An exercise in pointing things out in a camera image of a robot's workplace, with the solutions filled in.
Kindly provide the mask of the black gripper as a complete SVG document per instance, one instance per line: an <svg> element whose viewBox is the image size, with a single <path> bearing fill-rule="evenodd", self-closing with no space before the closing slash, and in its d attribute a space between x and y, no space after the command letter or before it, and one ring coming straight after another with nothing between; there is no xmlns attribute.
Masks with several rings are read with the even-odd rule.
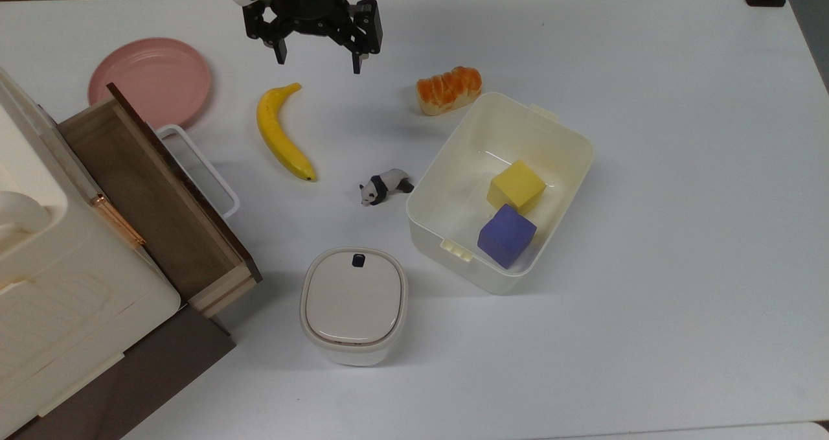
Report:
<svg viewBox="0 0 829 440"><path fill-rule="evenodd" d="M285 38L293 32L328 36L349 50L353 73L381 52L383 29L377 0L257 0L243 6L245 32L275 53L279 65L288 55Z"/></svg>

